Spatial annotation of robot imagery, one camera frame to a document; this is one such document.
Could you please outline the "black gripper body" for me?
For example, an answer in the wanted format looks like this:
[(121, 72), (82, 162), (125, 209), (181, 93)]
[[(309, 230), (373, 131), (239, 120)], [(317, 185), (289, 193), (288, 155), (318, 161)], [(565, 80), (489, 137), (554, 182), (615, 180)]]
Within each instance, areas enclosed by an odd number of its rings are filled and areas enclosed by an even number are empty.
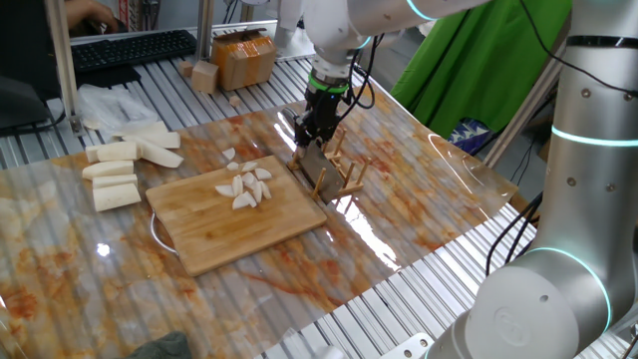
[(306, 111), (307, 119), (304, 121), (308, 131), (333, 131), (340, 123), (338, 106), (342, 102), (342, 96), (326, 91), (307, 91)]

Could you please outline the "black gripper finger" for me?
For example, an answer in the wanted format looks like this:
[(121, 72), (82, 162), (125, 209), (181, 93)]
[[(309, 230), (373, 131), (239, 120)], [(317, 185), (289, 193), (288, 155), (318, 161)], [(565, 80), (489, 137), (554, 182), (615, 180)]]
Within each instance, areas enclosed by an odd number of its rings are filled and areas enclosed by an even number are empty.
[(307, 148), (312, 141), (308, 133), (308, 114), (299, 115), (294, 120), (295, 143), (298, 148)]
[(315, 135), (315, 142), (320, 145), (329, 143), (335, 135), (339, 124), (319, 124)]

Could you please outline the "person's bare right hand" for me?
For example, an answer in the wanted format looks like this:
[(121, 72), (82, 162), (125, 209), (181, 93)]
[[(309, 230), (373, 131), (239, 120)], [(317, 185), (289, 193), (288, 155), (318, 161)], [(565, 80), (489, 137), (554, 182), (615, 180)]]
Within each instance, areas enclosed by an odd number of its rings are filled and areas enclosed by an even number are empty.
[(95, 0), (67, 0), (65, 2), (68, 28), (72, 29), (89, 20), (106, 26), (106, 33), (116, 33), (119, 23), (112, 9)]

